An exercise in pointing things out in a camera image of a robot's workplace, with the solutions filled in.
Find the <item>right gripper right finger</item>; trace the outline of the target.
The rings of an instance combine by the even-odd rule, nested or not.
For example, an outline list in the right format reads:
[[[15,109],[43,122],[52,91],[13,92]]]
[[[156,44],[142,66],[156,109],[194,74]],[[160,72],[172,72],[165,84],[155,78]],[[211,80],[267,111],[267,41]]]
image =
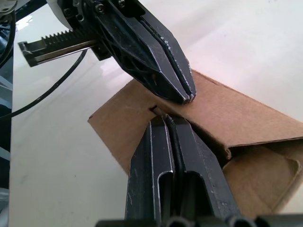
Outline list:
[[[180,117],[167,117],[175,167],[175,211],[182,217],[231,217],[240,210],[215,154]]]

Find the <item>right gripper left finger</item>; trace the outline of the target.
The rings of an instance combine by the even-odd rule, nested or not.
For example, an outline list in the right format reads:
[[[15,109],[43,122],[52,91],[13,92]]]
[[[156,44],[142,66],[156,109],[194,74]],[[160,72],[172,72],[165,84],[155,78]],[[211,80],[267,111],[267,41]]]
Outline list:
[[[168,220],[177,213],[170,117],[151,119],[130,162],[126,220]]]

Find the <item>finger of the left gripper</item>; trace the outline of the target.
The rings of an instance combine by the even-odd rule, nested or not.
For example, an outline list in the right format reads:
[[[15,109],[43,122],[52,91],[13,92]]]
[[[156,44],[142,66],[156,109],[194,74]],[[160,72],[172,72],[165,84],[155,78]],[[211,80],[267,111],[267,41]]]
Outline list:
[[[147,61],[147,56],[145,56],[147,47],[133,37],[132,29],[127,27],[123,15],[116,9],[113,2],[114,0],[92,2],[98,31],[103,35],[103,43],[119,66],[141,83],[143,77],[139,75],[139,70],[133,62],[145,63]]]
[[[155,95],[174,103],[190,103],[196,97],[191,68],[174,35],[138,0],[115,0],[114,5],[133,37],[147,47],[147,61],[134,66],[141,83]]]

